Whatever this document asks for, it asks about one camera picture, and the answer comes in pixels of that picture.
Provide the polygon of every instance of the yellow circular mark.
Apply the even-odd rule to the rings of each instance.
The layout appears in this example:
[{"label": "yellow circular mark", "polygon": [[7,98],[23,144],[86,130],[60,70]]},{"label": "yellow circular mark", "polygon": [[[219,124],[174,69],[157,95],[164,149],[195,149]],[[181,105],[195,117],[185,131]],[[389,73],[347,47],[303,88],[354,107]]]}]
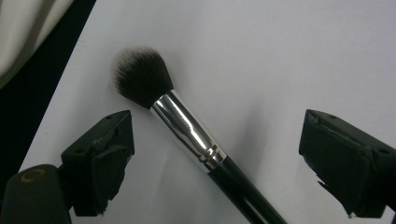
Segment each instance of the yellow circular mark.
[{"label": "yellow circular mark", "polygon": [[38,177],[42,176],[43,174],[45,174],[46,171],[43,169],[35,169],[35,170],[31,170],[28,173],[24,174],[23,176],[21,176],[21,182],[24,183],[29,183],[29,182],[33,182],[35,181]]}]

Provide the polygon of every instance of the metal ferrule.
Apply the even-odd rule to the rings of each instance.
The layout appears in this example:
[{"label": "metal ferrule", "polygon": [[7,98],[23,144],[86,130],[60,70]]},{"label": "metal ferrule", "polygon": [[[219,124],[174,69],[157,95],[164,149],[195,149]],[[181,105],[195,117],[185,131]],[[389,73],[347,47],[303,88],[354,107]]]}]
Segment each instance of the metal ferrule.
[{"label": "metal ferrule", "polygon": [[150,111],[168,126],[180,146],[207,173],[216,169],[226,159],[227,155],[176,91],[169,91],[163,95]]}]

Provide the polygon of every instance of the black bristles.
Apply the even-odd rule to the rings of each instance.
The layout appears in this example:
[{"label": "black bristles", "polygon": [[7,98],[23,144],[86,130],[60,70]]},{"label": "black bristles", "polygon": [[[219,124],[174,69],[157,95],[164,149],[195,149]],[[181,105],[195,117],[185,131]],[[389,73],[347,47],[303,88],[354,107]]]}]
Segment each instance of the black bristles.
[{"label": "black bristles", "polygon": [[118,92],[150,109],[174,87],[161,55],[151,48],[125,50],[114,71]]}]

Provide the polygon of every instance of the dark floor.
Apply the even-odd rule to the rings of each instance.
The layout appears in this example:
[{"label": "dark floor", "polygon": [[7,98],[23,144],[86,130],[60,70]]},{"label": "dark floor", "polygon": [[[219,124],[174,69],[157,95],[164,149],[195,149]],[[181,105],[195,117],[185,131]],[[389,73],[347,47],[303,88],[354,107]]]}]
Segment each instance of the dark floor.
[{"label": "dark floor", "polygon": [[0,205],[31,145],[95,0],[75,0],[31,60],[0,90]]}]

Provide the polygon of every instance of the white table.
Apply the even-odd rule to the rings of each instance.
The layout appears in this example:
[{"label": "white table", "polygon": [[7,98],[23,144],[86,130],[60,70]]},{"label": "white table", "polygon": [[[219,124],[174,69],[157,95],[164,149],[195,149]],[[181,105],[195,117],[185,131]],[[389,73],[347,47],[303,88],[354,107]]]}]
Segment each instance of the white table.
[{"label": "white table", "polygon": [[290,224],[348,219],[298,154],[304,112],[344,119],[396,147],[394,1],[97,1],[22,169],[102,117],[133,114],[135,155],[102,217],[74,223],[247,223],[144,108],[116,93],[115,55],[148,45],[179,94]]}]

